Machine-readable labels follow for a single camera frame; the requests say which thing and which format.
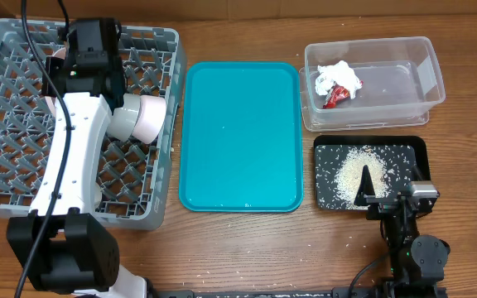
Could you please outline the red snack wrapper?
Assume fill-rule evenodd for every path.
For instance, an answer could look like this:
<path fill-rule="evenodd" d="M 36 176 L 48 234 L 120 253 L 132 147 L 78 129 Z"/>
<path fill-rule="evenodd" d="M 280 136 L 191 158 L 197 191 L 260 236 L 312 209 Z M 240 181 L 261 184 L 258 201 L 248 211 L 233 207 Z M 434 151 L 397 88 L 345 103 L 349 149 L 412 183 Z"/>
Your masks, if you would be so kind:
<path fill-rule="evenodd" d="M 350 92 L 346 88 L 335 84 L 326 95 L 325 103 L 323 104 L 322 108 L 335 108 L 338 102 L 344 101 L 349 98 Z"/>

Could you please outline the large white round plate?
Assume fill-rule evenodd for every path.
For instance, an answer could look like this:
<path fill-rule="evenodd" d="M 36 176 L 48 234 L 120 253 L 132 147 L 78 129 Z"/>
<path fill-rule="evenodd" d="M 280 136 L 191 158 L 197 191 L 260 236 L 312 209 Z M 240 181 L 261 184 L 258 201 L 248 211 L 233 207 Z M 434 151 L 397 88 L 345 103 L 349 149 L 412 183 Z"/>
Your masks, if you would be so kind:
<path fill-rule="evenodd" d="M 62 47 L 59 50 L 57 50 L 53 55 L 46 57 L 46 62 L 45 62 L 46 72 L 54 84 L 57 84 L 58 82 L 59 73 L 64 64 L 66 50 L 67 50 L 66 47 Z M 56 115 L 55 92 L 52 86 L 47 82 L 45 78 L 42 78 L 42 83 L 45 86 L 42 88 L 41 93 L 44 95 L 45 101 L 47 103 L 48 109 L 50 110 L 51 114 L 55 116 Z"/>

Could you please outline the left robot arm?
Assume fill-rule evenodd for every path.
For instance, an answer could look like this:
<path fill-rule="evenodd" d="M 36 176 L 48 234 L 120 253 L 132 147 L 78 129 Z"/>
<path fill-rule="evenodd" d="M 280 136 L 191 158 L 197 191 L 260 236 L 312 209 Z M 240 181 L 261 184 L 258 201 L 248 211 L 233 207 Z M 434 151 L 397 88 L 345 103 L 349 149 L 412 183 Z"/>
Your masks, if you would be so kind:
<path fill-rule="evenodd" d="M 130 94 L 111 18 L 79 19 L 60 32 L 63 57 L 41 66 L 41 92 L 55 100 L 55 132 L 41 185 L 24 217 L 12 217 L 7 241 L 22 265 L 20 282 L 80 297 L 153 297 L 151 282 L 122 266 L 115 237 L 94 217 L 105 136 L 154 141 L 166 101 Z"/>

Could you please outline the white tissue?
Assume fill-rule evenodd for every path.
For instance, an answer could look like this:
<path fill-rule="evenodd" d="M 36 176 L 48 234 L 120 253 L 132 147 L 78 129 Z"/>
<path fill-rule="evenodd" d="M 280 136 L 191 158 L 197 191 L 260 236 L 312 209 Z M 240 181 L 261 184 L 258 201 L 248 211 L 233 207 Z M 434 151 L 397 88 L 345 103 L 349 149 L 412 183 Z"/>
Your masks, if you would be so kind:
<path fill-rule="evenodd" d="M 318 95 L 327 95 L 336 85 L 346 89 L 351 99 L 356 97 L 356 92 L 363 87 L 362 81 L 358 78 L 344 60 L 335 65 L 317 67 L 319 76 L 315 81 L 315 91 Z"/>

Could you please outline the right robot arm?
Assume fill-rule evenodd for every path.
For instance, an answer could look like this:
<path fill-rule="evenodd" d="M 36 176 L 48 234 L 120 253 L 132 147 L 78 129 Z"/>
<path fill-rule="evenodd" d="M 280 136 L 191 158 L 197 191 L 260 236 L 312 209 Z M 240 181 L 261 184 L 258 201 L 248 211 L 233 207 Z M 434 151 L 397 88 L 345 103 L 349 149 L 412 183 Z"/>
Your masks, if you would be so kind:
<path fill-rule="evenodd" d="M 367 208 L 366 219 L 380 222 L 381 236 L 388 251 L 354 277 L 349 297 L 445 297 L 446 290 L 437 286 L 444 279 L 444 268 L 451 252 L 450 245 L 437 237 L 421 234 L 417 220 L 431 213 L 439 191 L 429 180 L 423 180 L 417 166 L 412 168 L 415 180 L 395 198 L 379 198 L 367 166 L 354 203 Z M 367 290 L 355 290 L 359 278 L 385 259 L 390 260 L 392 276 Z"/>

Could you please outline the pale pink bowl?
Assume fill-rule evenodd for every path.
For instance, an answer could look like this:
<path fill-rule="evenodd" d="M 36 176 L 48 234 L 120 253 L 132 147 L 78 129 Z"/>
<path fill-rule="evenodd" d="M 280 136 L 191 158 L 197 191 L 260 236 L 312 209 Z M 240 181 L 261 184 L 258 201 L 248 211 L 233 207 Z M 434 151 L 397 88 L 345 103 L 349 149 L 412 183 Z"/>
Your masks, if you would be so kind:
<path fill-rule="evenodd" d="M 132 135 L 149 144 L 159 135 L 166 118 L 166 100 L 161 97 L 142 95 L 140 109 Z"/>

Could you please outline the grey metal bowl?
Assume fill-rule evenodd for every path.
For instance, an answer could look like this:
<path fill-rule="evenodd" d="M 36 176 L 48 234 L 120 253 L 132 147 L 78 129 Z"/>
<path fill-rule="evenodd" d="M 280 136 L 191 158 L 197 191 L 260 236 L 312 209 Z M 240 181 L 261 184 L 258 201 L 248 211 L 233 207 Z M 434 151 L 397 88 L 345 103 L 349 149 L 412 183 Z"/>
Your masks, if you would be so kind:
<path fill-rule="evenodd" d="M 113 111 L 107 134 L 119 141 L 127 141 L 132 136 L 137 123 L 140 107 L 141 99 L 139 95 L 125 94 L 123 96 L 123 106 Z"/>

